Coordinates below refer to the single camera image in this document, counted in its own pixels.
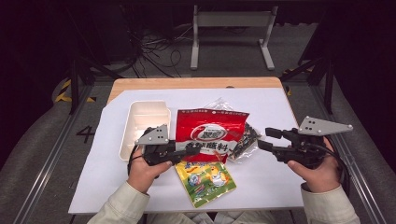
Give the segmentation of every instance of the white plastic box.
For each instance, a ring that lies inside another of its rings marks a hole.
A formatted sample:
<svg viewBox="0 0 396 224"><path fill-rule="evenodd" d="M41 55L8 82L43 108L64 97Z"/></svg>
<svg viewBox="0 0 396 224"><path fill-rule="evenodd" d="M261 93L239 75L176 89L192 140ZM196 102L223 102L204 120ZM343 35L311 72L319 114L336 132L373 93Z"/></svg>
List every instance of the white plastic box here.
<svg viewBox="0 0 396 224"><path fill-rule="evenodd" d="M134 142L148 128L157 128L163 124L168 127L171 121L171 111L165 101L137 101L131 104L126 120L124 135L120 148L120 158L128 161L134 148Z"/></svg>

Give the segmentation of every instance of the person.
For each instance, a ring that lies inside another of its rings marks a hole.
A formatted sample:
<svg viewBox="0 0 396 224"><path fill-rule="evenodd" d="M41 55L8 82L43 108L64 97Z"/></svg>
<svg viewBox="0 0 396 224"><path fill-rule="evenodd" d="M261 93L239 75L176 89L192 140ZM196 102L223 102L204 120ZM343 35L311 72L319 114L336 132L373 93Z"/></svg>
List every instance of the person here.
<svg viewBox="0 0 396 224"><path fill-rule="evenodd" d="M326 146L332 150L325 138ZM140 157L141 149L134 154L131 172L127 181L122 184L100 211L89 221L93 223L137 223L142 217L149 202L148 189L157 175L167 171L172 162L167 161L155 166L148 166ZM332 156L324 158L323 163L315 170L310 170L296 161L288 162L289 168L305 183L301 185L304 210L307 221L315 223L360 223L355 210L339 183L337 160ZM276 223L268 211L219 212L214 221L207 213L174 213L149 214L148 223Z"/></svg>

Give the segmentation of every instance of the sleeve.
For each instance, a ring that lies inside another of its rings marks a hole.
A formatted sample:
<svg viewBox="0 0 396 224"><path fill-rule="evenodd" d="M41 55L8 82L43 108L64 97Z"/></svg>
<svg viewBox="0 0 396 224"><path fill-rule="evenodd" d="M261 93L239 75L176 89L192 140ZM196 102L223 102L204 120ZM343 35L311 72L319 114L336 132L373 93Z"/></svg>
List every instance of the sleeve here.
<svg viewBox="0 0 396 224"><path fill-rule="evenodd" d="M304 210L309 224L358 224L361 223L342 187L324 192L307 191L302 184Z"/></svg>
<svg viewBox="0 0 396 224"><path fill-rule="evenodd" d="M88 223L137 223L148 203L147 194L137 191L125 182Z"/></svg>

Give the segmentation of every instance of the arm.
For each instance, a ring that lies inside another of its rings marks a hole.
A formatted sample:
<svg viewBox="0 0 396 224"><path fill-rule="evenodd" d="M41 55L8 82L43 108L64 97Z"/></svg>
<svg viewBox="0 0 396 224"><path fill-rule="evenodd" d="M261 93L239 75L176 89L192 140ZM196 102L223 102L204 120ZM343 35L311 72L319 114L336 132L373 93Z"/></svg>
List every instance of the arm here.
<svg viewBox="0 0 396 224"><path fill-rule="evenodd" d="M88 223L137 223L139 221L149 202L147 191L155 176L172 166L170 161L149 166L140 157L141 155L141 149L138 149L134 154L136 159L132 162L128 180L108 198L100 211Z"/></svg>
<svg viewBox="0 0 396 224"><path fill-rule="evenodd" d="M333 151L325 138L326 147ZM315 170L310 170L296 161L289 161L290 169L302 177L304 210L308 223L360 223L355 210L339 183L337 160L327 156Z"/></svg>

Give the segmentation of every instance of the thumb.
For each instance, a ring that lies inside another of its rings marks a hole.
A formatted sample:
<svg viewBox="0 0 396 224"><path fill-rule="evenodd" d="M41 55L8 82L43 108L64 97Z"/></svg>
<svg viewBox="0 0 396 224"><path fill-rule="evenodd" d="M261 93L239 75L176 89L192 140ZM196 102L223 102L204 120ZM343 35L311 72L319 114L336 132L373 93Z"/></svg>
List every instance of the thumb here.
<svg viewBox="0 0 396 224"><path fill-rule="evenodd" d="M150 169L151 172L154 174L154 176L157 176L167 171L171 166L172 166L171 161L165 161L163 163L151 166Z"/></svg>
<svg viewBox="0 0 396 224"><path fill-rule="evenodd" d="M311 176L311 172L312 170L304 167L303 165L301 165L299 162L297 161L288 161L288 166L289 168L297 175L299 175L302 179L304 179L305 181L307 179L309 179L309 177Z"/></svg>

